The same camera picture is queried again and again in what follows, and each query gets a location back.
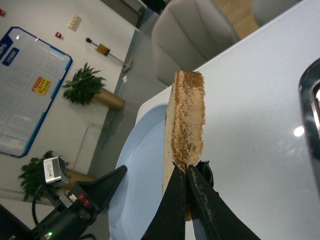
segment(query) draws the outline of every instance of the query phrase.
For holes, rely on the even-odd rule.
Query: potted plant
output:
[[[83,69],[80,68],[73,76],[72,81],[67,80],[63,88],[69,88],[63,93],[63,96],[73,103],[86,105],[92,99],[105,104],[113,110],[121,110],[125,101],[117,95],[103,88],[103,77],[97,77],[95,74],[100,71],[93,71],[86,62]]]
[[[43,160],[52,158],[53,157],[53,151],[49,150],[47,151],[42,158],[33,157],[30,160],[30,163],[27,165],[23,165],[21,170],[23,171],[23,174],[21,174],[18,178],[24,179],[21,182],[21,187],[24,190],[24,198],[23,201],[26,201],[29,197],[34,197],[36,194],[36,191],[39,186],[41,186],[43,182]],[[56,187],[55,189],[58,190],[61,189],[71,189],[74,186],[74,183],[76,181],[94,181],[97,178],[93,176],[89,176],[86,174],[82,174],[73,170],[68,169],[68,178],[69,183],[62,185],[60,187]],[[38,193],[38,199],[43,197],[43,192]]]

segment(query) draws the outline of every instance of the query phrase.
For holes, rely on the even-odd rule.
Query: wooden floor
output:
[[[251,0],[213,0],[222,10],[241,39],[259,28],[251,14]]]

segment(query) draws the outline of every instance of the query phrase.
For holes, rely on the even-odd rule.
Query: bread slice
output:
[[[185,173],[189,165],[198,164],[203,150],[204,97],[201,73],[183,69],[175,73],[165,119],[162,194],[174,170],[173,162]]]

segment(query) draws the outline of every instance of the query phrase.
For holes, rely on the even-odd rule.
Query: office chair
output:
[[[193,71],[239,40],[212,0],[171,0],[152,31],[155,75],[171,85],[177,70]]]
[[[251,12],[256,23],[262,26],[299,1],[300,0],[251,0]]]

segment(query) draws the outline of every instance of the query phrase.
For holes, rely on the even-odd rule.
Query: gray floor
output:
[[[101,177],[115,169],[121,150],[133,129],[140,106],[159,92],[165,85],[156,79],[151,46],[151,32],[157,14],[147,12],[140,28],[136,31],[128,51],[127,60],[134,55],[131,70],[122,83],[122,74],[115,93],[125,99],[125,106],[119,112],[109,111],[101,132],[89,174]],[[98,240],[109,239],[108,215],[101,214],[85,233],[94,234]]]

